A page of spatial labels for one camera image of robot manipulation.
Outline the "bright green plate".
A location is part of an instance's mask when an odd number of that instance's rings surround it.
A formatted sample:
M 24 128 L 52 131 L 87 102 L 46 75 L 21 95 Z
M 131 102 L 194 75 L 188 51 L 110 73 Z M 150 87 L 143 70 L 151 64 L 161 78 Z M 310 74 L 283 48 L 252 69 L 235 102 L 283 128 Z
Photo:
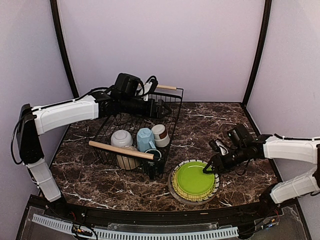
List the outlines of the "bright green plate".
M 184 163 L 176 171 L 177 185 L 185 193 L 201 195 L 210 192 L 214 187 L 215 175 L 203 173 L 207 164 L 200 161 Z

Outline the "grey deer pattern plate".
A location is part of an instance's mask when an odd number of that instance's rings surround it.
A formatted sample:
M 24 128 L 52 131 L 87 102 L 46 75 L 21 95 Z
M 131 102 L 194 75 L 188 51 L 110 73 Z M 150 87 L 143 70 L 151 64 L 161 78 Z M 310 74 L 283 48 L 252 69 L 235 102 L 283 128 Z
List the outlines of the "grey deer pattern plate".
M 212 201 L 215 196 L 216 196 L 216 193 L 217 193 L 217 190 L 219 189 L 218 187 L 215 189 L 215 192 L 213 192 L 208 198 L 206 198 L 205 200 L 200 200 L 200 201 L 190 201 L 190 200 L 187 200 L 187 199 L 184 199 L 182 197 L 180 197 L 175 191 L 174 191 L 174 188 L 173 188 L 173 184 L 172 184 L 172 176 L 169 175 L 168 178 L 167 178 L 167 185 L 168 185 L 168 190 L 170 192 L 170 194 L 180 203 L 182 204 L 186 204 L 186 205 L 189 205 L 189 206 L 201 206 L 201 205 L 204 205 L 204 204 L 207 204 L 209 203 L 210 201 Z

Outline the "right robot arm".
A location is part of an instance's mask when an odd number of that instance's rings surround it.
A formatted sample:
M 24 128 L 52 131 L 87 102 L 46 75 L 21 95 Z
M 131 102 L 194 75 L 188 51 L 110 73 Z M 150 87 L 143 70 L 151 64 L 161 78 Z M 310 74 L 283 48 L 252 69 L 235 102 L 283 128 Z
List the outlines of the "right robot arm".
M 210 142 L 216 152 L 203 169 L 205 174 L 227 174 L 235 167 L 251 160 L 274 160 L 283 181 L 269 186 L 255 205 L 255 213 L 266 217 L 277 205 L 289 200 L 309 202 L 318 207 L 320 195 L 320 139 L 290 138 L 277 134 L 229 133 L 233 146 L 228 148 L 218 140 Z

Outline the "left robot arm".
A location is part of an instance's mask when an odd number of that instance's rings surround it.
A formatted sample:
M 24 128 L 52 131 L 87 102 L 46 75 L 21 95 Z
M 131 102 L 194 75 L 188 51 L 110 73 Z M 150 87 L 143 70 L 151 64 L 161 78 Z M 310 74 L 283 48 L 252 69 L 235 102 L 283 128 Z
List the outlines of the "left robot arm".
M 130 114 L 150 119 L 163 119 L 172 113 L 169 104 L 162 99 L 151 97 L 144 100 L 142 95 L 127 96 L 120 99 L 111 96 L 111 87 L 91 89 L 83 96 L 47 105 L 21 106 L 18 121 L 14 127 L 11 143 L 17 144 L 19 160 L 16 165 L 27 167 L 35 185 L 45 199 L 51 203 L 51 210 L 60 218 L 71 213 L 65 203 L 49 165 L 53 157 L 46 159 L 49 150 L 49 137 L 54 132 L 66 132 L 69 125 L 83 121 L 103 119 L 118 114 Z

